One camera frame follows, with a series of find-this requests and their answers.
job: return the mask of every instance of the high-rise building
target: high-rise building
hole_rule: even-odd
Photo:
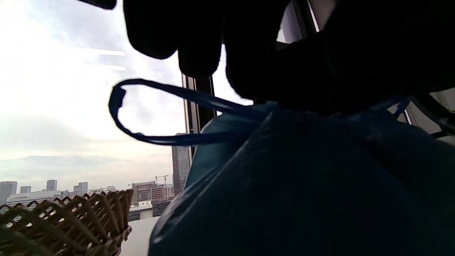
[[[143,201],[164,199],[164,185],[157,185],[154,181],[133,183],[131,188],[134,189],[132,205]]]
[[[88,190],[88,181],[82,182],[82,191],[87,191]]]
[[[19,189],[19,193],[31,193],[31,186],[21,186]]]
[[[6,199],[10,195],[16,194],[17,181],[2,181],[0,182],[0,205],[6,203]]]
[[[187,146],[172,146],[172,177],[176,195],[185,188],[190,173],[189,155]]]
[[[164,200],[164,185],[155,185],[150,188],[150,200],[162,201]]]
[[[48,179],[46,182],[46,191],[56,191],[57,190],[57,180]]]

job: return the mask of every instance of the office building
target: office building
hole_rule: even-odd
[[[164,185],[157,185],[155,181],[133,183],[131,188],[134,189],[132,205],[137,205],[142,201],[164,199]]]
[[[60,197],[60,196],[61,196],[61,191],[59,191],[59,190],[14,194],[14,195],[10,195],[6,199],[6,204],[9,206],[13,206],[16,204],[27,205],[28,203],[30,203],[32,201],[37,201],[38,203],[40,203],[44,200],[53,201],[55,198]]]
[[[153,217],[161,216],[170,202],[170,200],[166,200],[154,203],[152,209]]]
[[[2,181],[0,182],[0,205],[6,203],[10,195],[16,194],[17,181]]]
[[[47,180],[46,190],[47,191],[57,191],[57,180],[56,179]]]
[[[107,194],[110,191],[116,191],[116,190],[117,190],[117,188],[115,188],[114,186],[108,186],[107,188],[89,189],[86,191],[86,193],[89,195],[96,194],[96,193],[100,194],[102,192]]]
[[[173,194],[172,187],[164,187],[164,198],[169,198]]]
[[[88,181],[82,182],[82,191],[87,191],[88,190]]]
[[[75,196],[83,196],[84,193],[82,191],[62,191],[61,198],[69,197],[70,199],[73,199]]]
[[[87,193],[88,191],[88,182],[79,182],[77,185],[73,186],[73,191],[82,191],[84,193]]]
[[[174,194],[185,188],[185,183],[190,172],[189,148],[187,146],[172,146],[172,177]]]
[[[21,186],[19,189],[19,193],[31,193],[31,186]]]
[[[164,185],[155,185],[150,188],[150,201],[164,200]]]

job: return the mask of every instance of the bag handle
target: bag handle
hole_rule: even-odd
[[[222,143],[232,140],[247,139],[252,131],[249,130],[234,130],[220,133],[197,133],[197,134],[183,134],[178,136],[146,136],[142,133],[133,133],[129,129],[123,126],[118,119],[118,111],[123,105],[123,98],[125,97],[126,91],[122,86],[127,85],[145,85],[154,89],[168,92],[170,94],[179,96],[186,100],[197,103],[205,108],[220,111],[226,114],[245,118],[249,121],[261,123],[267,116],[268,113],[246,107],[237,103],[233,103],[221,98],[214,97],[212,95],[205,94],[182,87],[173,85],[161,84],[154,81],[149,81],[141,78],[126,79],[118,82],[112,88],[111,96],[109,98],[109,113],[114,120],[116,126],[126,133],[128,136],[133,137],[136,140],[165,146],[196,146],[202,144],[213,144]]]

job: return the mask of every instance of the hand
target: hand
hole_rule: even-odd
[[[226,47],[231,86],[247,99],[270,83],[276,38],[289,0],[124,0],[128,38],[145,55],[166,59],[178,50],[180,70],[212,75]]]

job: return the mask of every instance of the blue plastic bag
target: blue plastic bag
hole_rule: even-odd
[[[240,119],[220,117],[202,134],[131,133],[116,118],[118,88],[129,84]],[[394,101],[358,115],[322,118],[169,87],[127,80],[114,87],[109,103],[117,126],[138,140],[202,145],[192,181],[152,232],[150,256],[455,253],[455,148],[397,122],[386,111]],[[291,178],[284,183],[286,175]]]

